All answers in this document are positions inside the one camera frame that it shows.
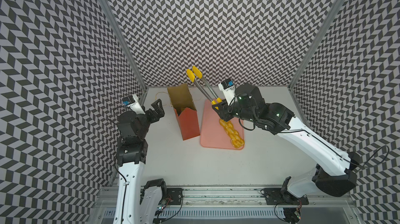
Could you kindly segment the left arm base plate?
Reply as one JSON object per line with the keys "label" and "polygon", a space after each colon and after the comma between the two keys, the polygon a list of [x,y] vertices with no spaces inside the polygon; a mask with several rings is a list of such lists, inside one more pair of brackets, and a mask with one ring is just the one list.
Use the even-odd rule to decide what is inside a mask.
{"label": "left arm base plate", "polygon": [[167,188],[165,192],[161,187],[153,186],[143,189],[141,192],[140,206],[181,206],[183,205],[183,193],[181,188]]}

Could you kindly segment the twisted braided bread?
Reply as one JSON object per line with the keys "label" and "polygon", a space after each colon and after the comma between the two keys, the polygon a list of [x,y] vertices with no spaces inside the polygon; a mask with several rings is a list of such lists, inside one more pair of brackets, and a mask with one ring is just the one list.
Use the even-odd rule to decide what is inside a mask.
{"label": "twisted braided bread", "polygon": [[220,119],[219,124],[222,126],[225,133],[228,135],[231,145],[234,148],[240,149],[245,145],[245,141],[240,137],[239,132],[234,128],[231,121],[226,122]]}

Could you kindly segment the red paper bag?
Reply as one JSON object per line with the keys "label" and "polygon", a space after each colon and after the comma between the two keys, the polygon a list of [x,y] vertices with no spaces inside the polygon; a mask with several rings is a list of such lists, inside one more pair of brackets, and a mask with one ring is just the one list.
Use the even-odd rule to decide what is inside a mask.
{"label": "red paper bag", "polygon": [[168,87],[166,92],[158,92],[155,99],[158,99],[159,94],[167,94],[169,96],[169,105],[174,110],[182,140],[186,141],[200,136],[198,111],[189,86],[184,83]]}

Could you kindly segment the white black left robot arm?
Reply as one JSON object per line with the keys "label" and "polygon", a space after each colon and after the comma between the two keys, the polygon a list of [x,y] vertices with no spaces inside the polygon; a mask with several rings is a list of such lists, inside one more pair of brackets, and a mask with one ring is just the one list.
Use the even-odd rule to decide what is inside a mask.
{"label": "white black left robot arm", "polygon": [[150,109],[145,109],[135,94],[123,98],[122,105],[127,111],[118,117],[117,123],[120,133],[116,155],[119,188],[113,222],[151,224],[167,188],[164,179],[148,181],[141,188],[148,152],[145,137],[150,125],[164,117],[165,112],[160,99],[152,103]]}

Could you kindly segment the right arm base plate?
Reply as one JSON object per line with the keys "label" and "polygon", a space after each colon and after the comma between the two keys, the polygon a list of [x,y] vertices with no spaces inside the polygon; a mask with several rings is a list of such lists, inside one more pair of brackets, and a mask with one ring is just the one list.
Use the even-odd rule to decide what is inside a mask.
{"label": "right arm base plate", "polygon": [[309,200],[307,196],[296,198],[290,193],[281,192],[280,188],[264,188],[261,191],[266,199],[267,205],[308,205]]}

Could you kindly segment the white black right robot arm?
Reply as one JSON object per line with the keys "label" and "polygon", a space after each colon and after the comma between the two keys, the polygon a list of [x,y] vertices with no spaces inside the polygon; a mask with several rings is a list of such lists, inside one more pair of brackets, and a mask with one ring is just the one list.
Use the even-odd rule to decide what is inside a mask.
{"label": "white black right robot arm", "polygon": [[355,169],[361,158],[355,152],[343,151],[312,131],[294,112],[280,103],[267,103],[258,87],[245,83],[235,87],[231,79],[219,83],[224,98],[212,106],[220,119],[245,120],[286,139],[316,162],[310,172],[287,177],[278,197],[284,203],[295,204],[309,193],[321,191],[342,197],[357,185]]}

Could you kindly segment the yellow metal tongs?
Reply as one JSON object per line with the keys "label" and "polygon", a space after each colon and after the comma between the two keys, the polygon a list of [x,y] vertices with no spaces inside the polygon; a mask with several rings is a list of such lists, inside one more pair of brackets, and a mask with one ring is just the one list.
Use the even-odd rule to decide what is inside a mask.
{"label": "yellow metal tongs", "polygon": [[189,80],[203,93],[212,105],[222,102],[222,99],[216,94],[202,72],[196,66],[193,65],[192,69],[187,69],[186,74]]}

